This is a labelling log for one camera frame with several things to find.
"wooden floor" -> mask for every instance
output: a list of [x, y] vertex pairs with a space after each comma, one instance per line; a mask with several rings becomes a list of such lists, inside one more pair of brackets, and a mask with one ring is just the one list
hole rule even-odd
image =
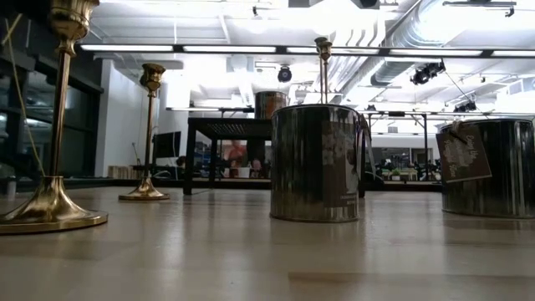
[[270, 219], [269, 191], [129, 190], [69, 191], [103, 226], [0, 237], [0, 300], [535, 300], [535, 222], [446, 214], [437, 193], [371, 192], [360, 221], [310, 224]]

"cable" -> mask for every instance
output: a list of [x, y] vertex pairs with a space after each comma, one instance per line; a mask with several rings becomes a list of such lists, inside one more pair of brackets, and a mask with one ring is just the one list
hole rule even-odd
[[[448, 78], [450, 78], [451, 82], [452, 82], [452, 83], [459, 89], [459, 91], [461, 91], [461, 93], [466, 97], [466, 99], [467, 99], [468, 101], [471, 101], [470, 97], [468, 97], [468, 95], [465, 94], [465, 92], [461, 89], [461, 87], [459, 87], [459, 85], [455, 82], [455, 80], [453, 80], [453, 79], [451, 78], [451, 76], [447, 73], [447, 71], [444, 71], [444, 73], [448, 76]], [[477, 105], [476, 105], [476, 109], [477, 109], [480, 113], [483, 114], [483, 111], [481, 111], [481, 110], [477, 107]]]
[[[9, 21], [7, 19], [6, 19], [6, 27], [9, 28]], [[21, 108], [21, 111], [23, 112], [24, 124], [26, 125], [26, 128], [28, 129], [28, 136], [30, 138], [30, 144], [32, 145], [33, 155], [35, 156], [35, 160], [37, 160], [37, 163], [39, 164], [41, 175], [46, 176], [44, 174], [43, 164], [41, 163], [41, 160], [39, 159], [37, 148], [35, 147], [35, 142], [33, 141], [32, 131], [30, 130], [30, 126], [28, 125], [28, 117], [26, 116], [26, 107], [24, 106], [23, 93], [21, 92], [20, 84], [18, 83], [17, 65], [15, 64], [15, 58], [13, 55], [13, 46], [12, 46], [11, 38], [9, 37], [9, 34], [10, 33], [8, 32], [7, 38], [8, 38], [8, 46], [9, 46], [9, 55], [11, 56], [11, 64], [13, 66], [13, 77], [15, 79], [15, 85], [17, 86], [18, 100], [20, 101], [20, 108]]]
[[11, 28], [9, 27], [9, 21], [8, 19], [6, 18], [6, 25], [7, 25], [7, 29], [8, 29], [8, 34], [6, 35], [6, 37], [2, 40], [2, 46], [6, 44], [6, 42], [8, 40], [11, 40], [11, 34], [13, 33], [13, 30], [15, 30], [15, 28], [17, 27], [17, 24], [18, 24], [18, 21], [20, 21], [20, 18], [22, 17], [23, 15], [20, 13], [19, 15], [17, 15], [17, 17], [15, 18], [15, 21], [13, 21], [13, 25], [11, 26]]

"monitor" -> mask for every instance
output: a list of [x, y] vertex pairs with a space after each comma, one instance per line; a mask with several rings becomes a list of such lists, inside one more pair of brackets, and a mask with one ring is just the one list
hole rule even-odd
[[164, 133], [154, 136], [154, 157], [177, 157], [181, 148], [181, 132]]

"wall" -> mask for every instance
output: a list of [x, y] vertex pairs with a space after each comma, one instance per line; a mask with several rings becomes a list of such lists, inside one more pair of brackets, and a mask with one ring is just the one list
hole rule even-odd
[[160, 101], [158, 102], [158, 116], [155, 120], [155, 134], [165, 134], [180, 131], [180, 149], [176, 150], [176, 157], [156, 159], [156, 164], [174, 166], [176, 158], [186, 155], [187, 146], [187, 111], [171, 111], [167, 107], [187, 108], [190, 106], [190, 89], [184, 77], [175, 70], [169, 70], [165, 75], [165, 82], [160, 88]]
[[101, 85], [95, 175], [107, 176], [108, 166], [136, 163], [132, 143], [144, 162], [149, 101], [147, 91], [117, 71], [108, 59], [103, 62]]

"spotlight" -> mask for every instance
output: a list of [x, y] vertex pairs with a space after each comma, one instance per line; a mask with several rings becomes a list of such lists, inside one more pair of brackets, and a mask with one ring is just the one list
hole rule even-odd
[[290, 71], [290, 67], [282, 66], [280, 71], [278, 71], [277, 79], [281, 83], [287, 83], [292, 80], [292, 71]]
[[468, 100], [467, 103], [463, 105], [458, 105], [453, 110], [453, 113], [466, 113], [477, 110], [476, 102], [472, 100]]
[[410, 78], [412, 84], [426, 84], [430, 79], [434, 79], [438, 74], [446, 71], [446, 66], [442, 60], [440, 63], [428, 63], [423, 68], [416, 70]]

